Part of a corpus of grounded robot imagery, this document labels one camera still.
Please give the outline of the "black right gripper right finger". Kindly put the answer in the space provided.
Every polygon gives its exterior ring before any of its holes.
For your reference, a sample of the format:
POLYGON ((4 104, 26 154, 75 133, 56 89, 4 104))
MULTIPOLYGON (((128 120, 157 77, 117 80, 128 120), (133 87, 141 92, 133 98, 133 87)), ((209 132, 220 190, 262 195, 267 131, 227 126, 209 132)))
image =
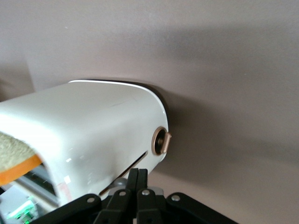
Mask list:
POLYGON ((139 224, 235 224, 236 221, 190 196, 175 192, 159 195, 147 185, 148 171, 138 173, 139 224))

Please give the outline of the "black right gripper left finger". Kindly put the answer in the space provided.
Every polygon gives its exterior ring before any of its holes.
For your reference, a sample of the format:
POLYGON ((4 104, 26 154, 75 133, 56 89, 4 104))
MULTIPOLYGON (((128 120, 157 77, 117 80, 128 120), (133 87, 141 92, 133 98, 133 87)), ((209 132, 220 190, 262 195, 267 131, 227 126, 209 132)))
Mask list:
POLYGON ((106 199, 84 195, 44 216, 45 224, 132 224, 138 222, 139 169, 129 172, 125 188, 106 199))

